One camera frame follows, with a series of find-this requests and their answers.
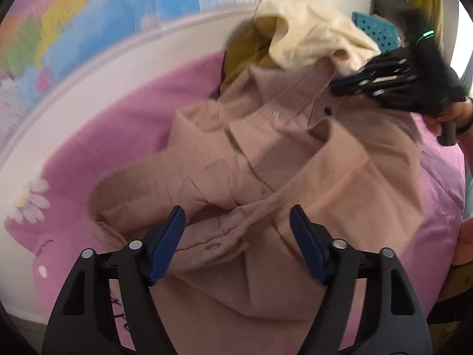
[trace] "person's arm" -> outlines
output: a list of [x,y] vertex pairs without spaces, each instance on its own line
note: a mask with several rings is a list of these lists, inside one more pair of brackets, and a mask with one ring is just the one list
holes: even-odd
[[[424,117],[424,122],[427,128],[435,136],[440,136],[442,134],[442,122],[453,120],[456,122],[458,128],[462,128],[470,121],[472,116],[473,103],[471,100],[467,100],[463,103],[451,104],[447,114],[445,116],[439,117],[438,119]],[[467,130],[465,133],[458,135],[458,145],[465,155],[465,160],[470,168],[470,171],[473,172],[473,127]]]

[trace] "human hand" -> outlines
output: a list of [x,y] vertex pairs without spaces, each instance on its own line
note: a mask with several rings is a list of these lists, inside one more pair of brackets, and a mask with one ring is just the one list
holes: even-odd
[[442,123],[450,120],[456,123],[457,128],[465,126],[473,116],[473,103],[471,100],[462,103],[451,103],[448,111],[441,117],[433,118],[423,116],[427,129],[435,136],[442,134]]

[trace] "silver screw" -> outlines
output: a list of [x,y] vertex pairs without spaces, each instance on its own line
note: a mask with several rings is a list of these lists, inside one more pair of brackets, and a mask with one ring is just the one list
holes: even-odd
[[137,249],[140,249],[141,247],[143,247],[143,242],[142,241],[132,241],[128,245],[128,247],[134,251],[134,250],[137,250]]
[[90,257],[92,257],[94,255],[94,250],[93,249],[90,249],[90,248],[87,248],[85,250],[82,251],[82,253],[80,254],[84,259],[88,259]]
[[348,243],[346,241],[344,241],[343,239],[335,239],[333,241],[332,245],[335,248],[338,248],[338,249],[345,249],[345,248],[347,248]]
[[394,253],[394,251],[391,248],[383,248],[381,250],[381,254],[383,256],[386,256],[386,257],[395,257],[396,256],[396,254]]

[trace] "flower center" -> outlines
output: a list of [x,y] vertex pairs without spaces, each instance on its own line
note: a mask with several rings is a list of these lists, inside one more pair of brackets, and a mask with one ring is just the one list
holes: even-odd
[[30,201],[31,191],[28,187],[23,187],[15,199],[15,207],[24,208]]

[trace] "flower petal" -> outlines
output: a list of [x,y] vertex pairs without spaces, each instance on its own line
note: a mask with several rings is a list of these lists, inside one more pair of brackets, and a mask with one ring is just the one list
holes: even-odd
[[44,196],[38,195],[37,193],[32,193],[30,195],[30,202],[36,207],[48,209],[51,208],[51,203]]
[[44,222],[44,214],[41,212],[41,210],[38,207],[36,207],[33,204],[30,204],[27,208],[31,212],[31,214],[35,217],[36,220],[38,220],[39,222]]
[[23,223],[23,214],[21,213],[20,209],[17,207],[14,207],[11,209],[10,212],[10,219],[15,220],[18,224]]
[[25,217],[26,220],[28,220],[32,224],[36,224],[37,222],[36,217],[33,215],[29,206],[22,208],[21,211],[23,212],[23,216]]
[[38,177],[30,180],[29,189],[36,193],[46,192],[49,189],[49,183],[41,177]]

